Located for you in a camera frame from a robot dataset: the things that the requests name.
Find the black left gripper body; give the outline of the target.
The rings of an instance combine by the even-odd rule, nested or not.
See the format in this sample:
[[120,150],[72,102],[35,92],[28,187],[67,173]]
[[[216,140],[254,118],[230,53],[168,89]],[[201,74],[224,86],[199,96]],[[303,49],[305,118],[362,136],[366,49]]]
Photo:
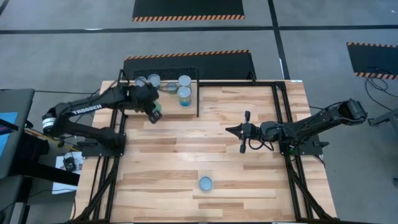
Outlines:
[[157,102],[159,94],[156,87],[151,83],[146,83],[143,86],[135,86],[134,90],[135,105],[133,110],[137,113],[145,113],[152,124],[158,122],[162,118],[162,113]]

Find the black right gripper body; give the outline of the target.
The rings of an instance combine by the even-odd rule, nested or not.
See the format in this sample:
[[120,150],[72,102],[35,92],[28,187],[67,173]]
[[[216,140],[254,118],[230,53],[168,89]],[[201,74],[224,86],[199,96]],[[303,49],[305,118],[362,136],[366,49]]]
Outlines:
[[244,123],[241,124],[240,130],[240,140],[241,145],[239,148],[240,153],[246,152],[246,141],[247,140],[258,140],[257,127],[250,123],[251,113],[249,111],[245,111],[244,113]]

